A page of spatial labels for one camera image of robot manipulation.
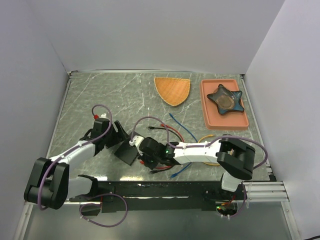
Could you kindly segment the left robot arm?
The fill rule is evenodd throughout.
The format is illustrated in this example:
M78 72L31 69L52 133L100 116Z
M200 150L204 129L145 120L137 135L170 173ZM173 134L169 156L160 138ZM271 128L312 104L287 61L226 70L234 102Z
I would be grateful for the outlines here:
M41 210L57 210L66 200L77 196L94 201L99 195L98 179L83 174L70 178L71 170L128 138L119 121L98 117L74 146L56 156L40 157L34 162L24 200L37 204Z

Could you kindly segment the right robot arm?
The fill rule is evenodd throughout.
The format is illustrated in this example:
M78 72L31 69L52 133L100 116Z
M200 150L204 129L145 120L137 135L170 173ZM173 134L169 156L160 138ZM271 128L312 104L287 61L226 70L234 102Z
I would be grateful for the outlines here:
M190 163L219 164L224 173L218 193L223 199L236 194L242 181L252 179L256 150L241 139L224 135L213 143L171 142L162 144L151 137L136 135L129 142L138 158L149 169L159 165L176 166Z

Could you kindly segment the black network switch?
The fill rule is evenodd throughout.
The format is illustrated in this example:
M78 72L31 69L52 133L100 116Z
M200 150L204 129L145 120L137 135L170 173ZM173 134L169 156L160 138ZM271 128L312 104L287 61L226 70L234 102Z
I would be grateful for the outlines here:
M129 141L129 138L123 141L119 148L114 152L114 155L127 165L131 166L139 153L135 146L129 144Z

